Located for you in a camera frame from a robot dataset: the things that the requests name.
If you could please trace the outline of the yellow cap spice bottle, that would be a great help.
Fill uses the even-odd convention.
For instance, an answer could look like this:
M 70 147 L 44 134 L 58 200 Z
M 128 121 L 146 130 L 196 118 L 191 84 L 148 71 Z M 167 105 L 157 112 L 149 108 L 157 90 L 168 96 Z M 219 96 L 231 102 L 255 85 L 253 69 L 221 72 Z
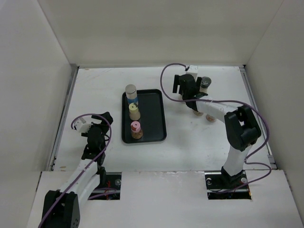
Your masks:
M 138 121 L 141 118 L 141 114 L 136 103 L 129 104 L 129 117 L 133 121 Z

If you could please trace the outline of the pink cap spice bottle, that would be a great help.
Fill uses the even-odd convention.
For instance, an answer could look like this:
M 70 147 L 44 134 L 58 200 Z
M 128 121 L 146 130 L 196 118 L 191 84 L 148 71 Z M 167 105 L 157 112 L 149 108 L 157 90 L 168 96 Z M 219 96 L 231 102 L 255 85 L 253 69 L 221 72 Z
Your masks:
M 139 121 L 133 121 L 131 123 L 131 136 L 134 139 L 141 139 L 143 136 L 143 131 Z

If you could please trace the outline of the tall blue label bottle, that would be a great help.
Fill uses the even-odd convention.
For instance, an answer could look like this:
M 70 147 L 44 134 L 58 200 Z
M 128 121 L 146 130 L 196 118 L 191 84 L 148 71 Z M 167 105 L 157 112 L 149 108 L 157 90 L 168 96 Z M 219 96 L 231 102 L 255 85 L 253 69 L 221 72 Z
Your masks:
M 136 86 L 133 84 L 128 84 L 125 87 L 125 94 L 128 104 L 134 103 L 138 105 L 138 96 Z

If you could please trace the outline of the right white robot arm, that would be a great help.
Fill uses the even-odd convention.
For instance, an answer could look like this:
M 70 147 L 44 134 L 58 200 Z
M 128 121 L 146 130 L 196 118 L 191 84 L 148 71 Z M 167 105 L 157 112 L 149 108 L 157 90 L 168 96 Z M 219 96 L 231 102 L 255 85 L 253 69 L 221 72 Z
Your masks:
M 261 130 L 250 107 L 212 102 L 207 93 L 210 85 L 211 79 L 206 76 L 194 79 L 190 74 L 175 75 L 172 92 L 180 94 L 194 112 L 207 114 L 225 124 L 230 149 L 221 168 L 220 182 L 231 188 L 241 179 L 245 157 L 261 136 Z

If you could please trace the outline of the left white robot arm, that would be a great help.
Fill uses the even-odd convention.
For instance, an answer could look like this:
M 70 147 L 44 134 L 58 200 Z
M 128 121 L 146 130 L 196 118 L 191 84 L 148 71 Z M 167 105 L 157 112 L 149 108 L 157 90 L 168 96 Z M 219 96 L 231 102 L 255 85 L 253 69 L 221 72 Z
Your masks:
M 40 228 L 77 228 L 80 224 L 80 209 L 91 198 L 94 189 L 106 185 L 103 162 L 105 150 L 112 138 L 113 118 L 109 112 L 89 114 L 100 123 L 86 122 L 82 114 L 70 127 L 87 139 L 78 167 L 70 178 L 57 190 L 50 190 L 44 198 Z

